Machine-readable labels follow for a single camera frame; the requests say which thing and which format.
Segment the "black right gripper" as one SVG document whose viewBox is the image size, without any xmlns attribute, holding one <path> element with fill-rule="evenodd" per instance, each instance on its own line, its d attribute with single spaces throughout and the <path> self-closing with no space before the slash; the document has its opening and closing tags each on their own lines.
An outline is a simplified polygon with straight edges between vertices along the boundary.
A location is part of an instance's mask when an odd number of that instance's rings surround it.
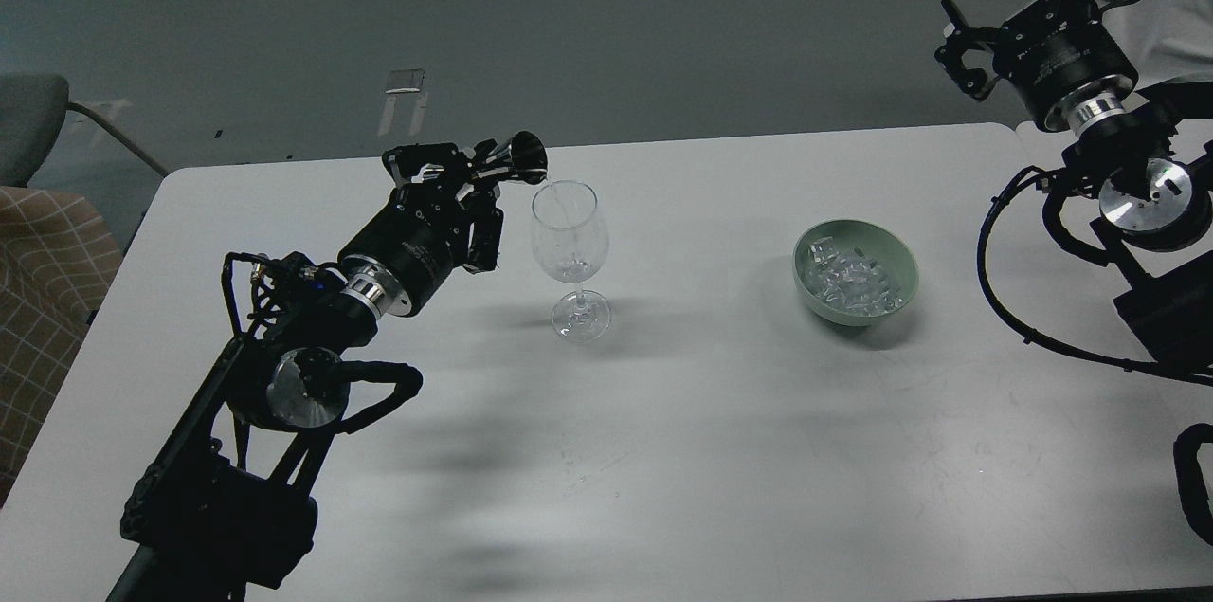
<svg viewBox="0 0 1213 602">
<path fill-rule="evenodd" d="M 949 25 L 934 58 L 970 100 L 983 102 L 1008 81 L 1036 127 L 1067 131 L 1074 106 L 1103 92 L 1123 100 L 1135 87 L 1138 70 L 1101 19 L 1141 1 L 1035 0 L 1000 27 L 974 27 L 957 2 L 941 0 Z M 970 52 L 989 53 L 989 69 L 967 66 Z"/>
</svg>

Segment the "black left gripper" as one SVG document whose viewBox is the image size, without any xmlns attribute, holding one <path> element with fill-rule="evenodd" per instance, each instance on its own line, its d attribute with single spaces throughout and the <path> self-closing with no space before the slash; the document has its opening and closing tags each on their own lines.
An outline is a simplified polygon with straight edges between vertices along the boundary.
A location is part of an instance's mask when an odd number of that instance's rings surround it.
<svg viewBox="0 0 1213 602">
<path fill-rule="evenodd" d="M 389 200 L 337 255 L 347 276 L 370 273 L 383 286 L 382 313 L 417 314 L 456 265 L 471 274 L 497 269 L 501 188 L 474 186 L 456 144 L 403 144 L 385 150 L 382 165 Z"/>
</svg>

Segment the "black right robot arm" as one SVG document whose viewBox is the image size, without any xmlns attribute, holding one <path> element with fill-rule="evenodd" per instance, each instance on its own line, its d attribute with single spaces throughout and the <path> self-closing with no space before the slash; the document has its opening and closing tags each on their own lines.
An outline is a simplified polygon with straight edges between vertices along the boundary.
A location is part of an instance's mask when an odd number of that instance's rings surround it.
<svg viewBox="0 0 1213 602">
<path fill-rule="evenodd" d="M 1177 252 L 1211 231 L 1211 153 L 1179 161 L 1171 140 L 1183 119 L 1211 117 L 1211 84 L 1149 89 L 1126 108 L 1139 75 L 1103 24 L 1109 8 L 1140 0 L 1035 0 L 997 27 L 974 27 L 952 0 L 949 28 L 934 57 L 968 97 L 983 101 L 1001 80 L 1012 84 L 1036 127 L 1074 134 L 1063 166 L 1019 170 L 993 195 L 976 240 L 983 296 L 1025 343 L 1080 360 L 1166 380 L 1211 384 L 1211 255 L 1161 276 L 1134 256 Z M 1147 360 L 1090 352 L 1041 333 L 996 296 L 987 245 L 1001 212 L 1019 192 L 1043 192 L 1042 222 L 1063 251 L 1087 265 L 1114 266 L 1128 290 L 1114 308 L 1147 350 Z"/>
</svg>

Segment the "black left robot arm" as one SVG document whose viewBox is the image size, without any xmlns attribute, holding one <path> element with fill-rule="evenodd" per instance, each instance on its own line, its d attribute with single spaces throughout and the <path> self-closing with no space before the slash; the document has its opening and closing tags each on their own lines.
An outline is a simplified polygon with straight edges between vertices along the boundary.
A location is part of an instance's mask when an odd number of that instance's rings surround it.
<svg viewBox="0 0 1213 602">
<path fill-rule="evenodd" d="M 389 200 L 328 265 L 302 252 L 228 252 L 230 342 L 207 371 L 120 521 L 137 544 L 112 601 L 243 601 L 270 590 L 315 546 L 313 498 L 334 438 L 418 394 L 406 363 L 347 360 L 385 316 L 411 317 L 452 269 L 499 265 L 499 184 L 542 182 L 534 134 L 385 152 Z"/>
</svg>

